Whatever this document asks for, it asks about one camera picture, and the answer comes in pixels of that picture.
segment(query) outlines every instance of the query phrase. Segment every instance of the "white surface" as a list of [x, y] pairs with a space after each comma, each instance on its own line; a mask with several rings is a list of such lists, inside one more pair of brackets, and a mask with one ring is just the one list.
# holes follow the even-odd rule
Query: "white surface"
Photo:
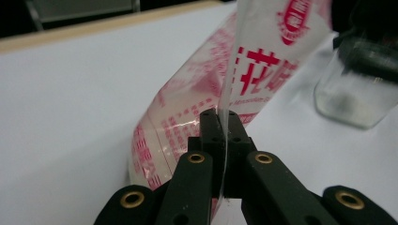
[[[0, 224], [92, 224], [128, 183], [135, 123], [233, 7], [0, 55]], [[329, 57], [319, 52], [248, 133], [309, 190], [356, 188], [398, 218], [398, 109], [366, 131], [319, 116]], [[242, 224], [231, 208], [229, 224]]]
[[0, 224], [92, 224], [135, 123], [233, 8], [0, 55]]

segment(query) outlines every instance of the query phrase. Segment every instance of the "brass screw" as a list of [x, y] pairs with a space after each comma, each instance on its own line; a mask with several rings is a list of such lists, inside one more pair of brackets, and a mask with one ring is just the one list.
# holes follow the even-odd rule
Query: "brass screw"
[[263, 164], [269, 164], [272, 162], [272, 157], [267, 154], [260, 153], [255, 156], [255, 160]]
[[200, 154], [192, 154], [188, 157], [188, 161], [191, 163], [201, 163], [205, 161], [205, 157]]
[[[134, 201], [129, 201], [128, 197], [133, 196]], [[127, 192], [120, 199], [120, 204], [125, 208], [135, 208], [144, 202], [145, 196], [140, 191]]]
[[348, 208], [360, 210], [365, 207], [365, 203], [362, 199], [347, 191], [340, 190], [336, 193], [335, 197], [339, 203]]

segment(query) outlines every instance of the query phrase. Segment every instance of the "glass jar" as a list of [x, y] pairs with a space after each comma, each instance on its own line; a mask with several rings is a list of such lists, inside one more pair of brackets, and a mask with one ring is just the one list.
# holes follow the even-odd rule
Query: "glass jar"
[[398, 103], [398, 52], [350, 37], [335, 51], [314, 90], [315, 106], [328, 118], [371, 128]]

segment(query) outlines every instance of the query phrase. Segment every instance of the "screw hole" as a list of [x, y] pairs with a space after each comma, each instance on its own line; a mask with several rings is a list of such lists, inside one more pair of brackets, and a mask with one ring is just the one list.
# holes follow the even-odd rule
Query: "screw hole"
[[188, 224], [188, 221], [189, 221], [188, 217], [183, 214], [179, 214], [175, 216], [173, 219], [175, 225], [186, 225]]
[[260, 163], [269, 164], [272, 162], [272, 157], [266, 154], [258, 154], [257, 156], [255, 156], [255, 160]]
[[321, 221], [317, 217], [307, 216], [305, 217], [305, 221], [308, 225], [321, 225]]
[[135, 208], [144, 202], [144, 194], [140, 191], [127, 192], [120, 199], [120, 204], [125, 208]]
[[354, 194], [351, 194], [347, 191], [338, 191], [335, 195], [337, 201], [344, 205], [345, 207], [351, 208], [351, 209], [357, 209], [360, 210], [363, 207], [365, 207], [365, 203], [363, 202], [362, 199], [357, 197]]
[[138, 195], [130, 195], [126, 198], [126, 203], [135, 203], [139, 199]]
[[191, 163], [201, 163], [205, 161], [205, 157], [200, 154], [192, 154], [188, 157], [188, 161]]

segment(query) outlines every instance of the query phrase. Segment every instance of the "plastic packaging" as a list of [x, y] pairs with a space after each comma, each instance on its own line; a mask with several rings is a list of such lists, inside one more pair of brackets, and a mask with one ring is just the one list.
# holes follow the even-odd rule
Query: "plastic packaging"
[[329, 0], [238, 1], [237, 14], [163, 86], [138, 123], [131, 182], [154, 189], [172, 177], [188, 137], [198, 135], [201, 111], [230, 109], [248, 125], [329, 33], [328, 23]]

